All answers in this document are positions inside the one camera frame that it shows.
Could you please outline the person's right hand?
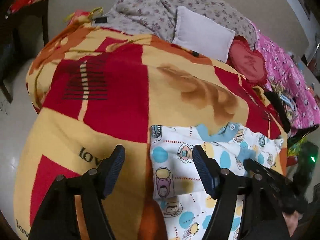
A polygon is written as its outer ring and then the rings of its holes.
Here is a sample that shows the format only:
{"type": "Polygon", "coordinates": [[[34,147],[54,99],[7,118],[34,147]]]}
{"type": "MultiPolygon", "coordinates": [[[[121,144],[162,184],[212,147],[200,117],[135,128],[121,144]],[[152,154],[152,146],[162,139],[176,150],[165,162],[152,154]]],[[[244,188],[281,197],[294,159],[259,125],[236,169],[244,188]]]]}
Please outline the person's right hand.
{"type": "Polygon", "coordinates": [[[289,236],[292,237],[298,226],[298,222],[303,217],[303,215],[297,211],[294,211],[292,214],[288,214],[285,212],[283,212],[282,214],[285,219],[287,229],[289,231],[289,236]]]}

